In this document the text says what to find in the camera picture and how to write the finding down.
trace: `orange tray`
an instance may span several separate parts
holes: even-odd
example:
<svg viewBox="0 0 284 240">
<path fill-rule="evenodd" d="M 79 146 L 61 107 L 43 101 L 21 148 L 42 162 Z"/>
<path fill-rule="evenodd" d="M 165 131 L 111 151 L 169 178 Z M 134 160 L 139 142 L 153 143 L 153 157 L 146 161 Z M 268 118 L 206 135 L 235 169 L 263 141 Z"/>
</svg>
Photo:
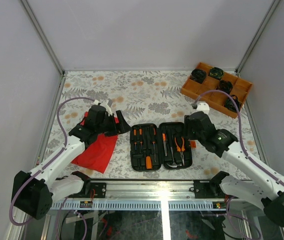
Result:
<svg viewBox="0 0 284 240">
<path fill-rule="evenodd" d="M 194 80 L 191 80 L 189 76 L 181 89 L 182 94 L 192 99 L 196 99 L 200 94 L 208 90 L 217 89 L 217 86 L 219 85 L 220 82 L 219 80 L 208 76 L 210 69 L 213 68 L 212 66 L 200 62 L 196 68 L 204 70 L 206 72 L 206 78 L 204 79 L 203 83 L 195 82 Z M 227 72 L 224 74 L 222 80 L 230 81 L 233 84 L 233 89 L 230 95 L 236 95 L 238 97 L 238 101 L 240 102 L 240 110 L 241 110 L 246 101 L 248 93 L 252 89 L 253 84 L 249 81 L 231 75 Z M 211 108 L 220 111 L 221 113 L 224 113 L 227 116 L 230 116 L 234 119 L 237 117 L 236 112 L 228 110 L 226 107 L 224 107 L 227 99 L 226 95 L 220 92 L 211 92 L 204 95 L 201 99 L 203 101 L 206 101 Z"/>
</svg>

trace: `orange screwdriver handle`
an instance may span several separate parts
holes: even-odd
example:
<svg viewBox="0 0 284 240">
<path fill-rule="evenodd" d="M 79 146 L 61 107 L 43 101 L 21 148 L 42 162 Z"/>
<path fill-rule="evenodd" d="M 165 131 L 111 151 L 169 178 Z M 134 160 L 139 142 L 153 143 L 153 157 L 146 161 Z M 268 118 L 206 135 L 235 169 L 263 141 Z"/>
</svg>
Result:
<svg viewBox="0 0 284 240">
<path fill-rule="evenodd" d="M 152 160 L 150 156 L 146 157 L 146 169 L 152 169 Z"/>
</svg>

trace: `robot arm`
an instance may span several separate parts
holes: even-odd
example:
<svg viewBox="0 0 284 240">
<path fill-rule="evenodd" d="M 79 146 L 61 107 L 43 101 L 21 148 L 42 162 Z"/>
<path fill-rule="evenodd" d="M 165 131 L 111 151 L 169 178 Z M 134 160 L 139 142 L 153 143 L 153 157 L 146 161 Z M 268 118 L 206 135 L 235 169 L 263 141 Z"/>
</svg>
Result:
<svg viewBox="0 0 284 240">
<path fill-rule="evenodd" d="M 89 177 L 81 172 L 73 172 L 61 180 L 56 178 L 73 159 L 97 140 L 99 134 L 110 137 L 131 130 L 121 111 L 116 111 L 118 118 L 116 122 L 108 104 L 100 104 L 98 101 L 94 103 L 88 115 L 68 133 L 66 145 L 60 146 L 30 172 L 20 171 L 15 176 L 12 199 L 23 183 L 33 177 L 17 197 L 15 207 L 38 220 L 46 215 L 52 203 L 71 194 L 89 193 Z"/>
<path fill-rule="evenodd" d="M 212 184 L 219 185 L 228 195 L 236 196 L 262 209 L 270 220 L 284 227 L 284 186 L 279 184 L 262 169 L 257 167 L 243 153 L 238 139 L 226 129 L 216 129 L 211 123 L 205 102 L 199 102 L 196 112 L 186 115 L 184 135 L 190 140 L 198 140 L 211 153 L 223 158 L 238 167 L 254 183 L 248 183 L 219 172 Z M 252 153 L 249 156 L 263 168 L 276 175 L 284 182 L 284 176 L 275 172 Z"/>
</svg>

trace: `patterned table surface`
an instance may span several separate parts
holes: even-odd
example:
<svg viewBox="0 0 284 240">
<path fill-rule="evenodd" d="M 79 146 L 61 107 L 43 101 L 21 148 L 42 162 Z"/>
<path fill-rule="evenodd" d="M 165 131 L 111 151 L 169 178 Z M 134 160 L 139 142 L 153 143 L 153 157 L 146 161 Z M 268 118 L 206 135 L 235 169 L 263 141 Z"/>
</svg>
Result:
<svg viewBox="0 0 284 240">
<path fill-rule="evenodd" d="M 60 103 L 73 97 L 91 97 L 99 101 L 112 99 L 112 111 L 122 110 L 131 126 L 183 122 L 184 115 L 193 112 L 191 103 L 194 101 L 180 94 L 180 88 L 189 74 L 189 71 L 70 71 L 66 76 Z M 80 122 L 91 104 L 90 101 L 79 99 L 62 107 L 61 121 L 67 132 Z M 214 109 L 210 110 L 209 116 L 216 128 L 225 128 L 238 136 L 237 119 Z M 259 156 L 245 108 L 242 108 L 241 116 L 245 145 L 253 154 Z M 63 139 L 55 119 L 44 158 L 57 149 Z M 193 150 L 193 165 L 179 170 L 167 170 L 162 166 L 157 171 L 136 172 L 131 167 L 129 151 L 129 133 L 122 134 L 104 174 L 69 164 L 61 176 L 81 171 L 92 178 L 183 180 L 210 179 L 217 172 L 226 171 L 239 179 L 247 179 L 234 165 L 207 152 L 200 144 Z"/>
</svg>

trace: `red wire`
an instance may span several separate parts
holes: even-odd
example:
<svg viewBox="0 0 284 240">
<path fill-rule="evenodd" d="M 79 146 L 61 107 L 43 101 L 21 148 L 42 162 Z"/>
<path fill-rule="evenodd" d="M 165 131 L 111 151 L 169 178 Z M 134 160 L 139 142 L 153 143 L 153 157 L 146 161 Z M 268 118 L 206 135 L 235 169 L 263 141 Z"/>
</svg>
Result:
<svg viewBox="0 0 284 240">
<path fill-rule="evenodd" d="M 92 189 L 91 190 L 91 201 L 93 202 L 93 199 L 95 197 L 95 189 Z"/>
</svg>

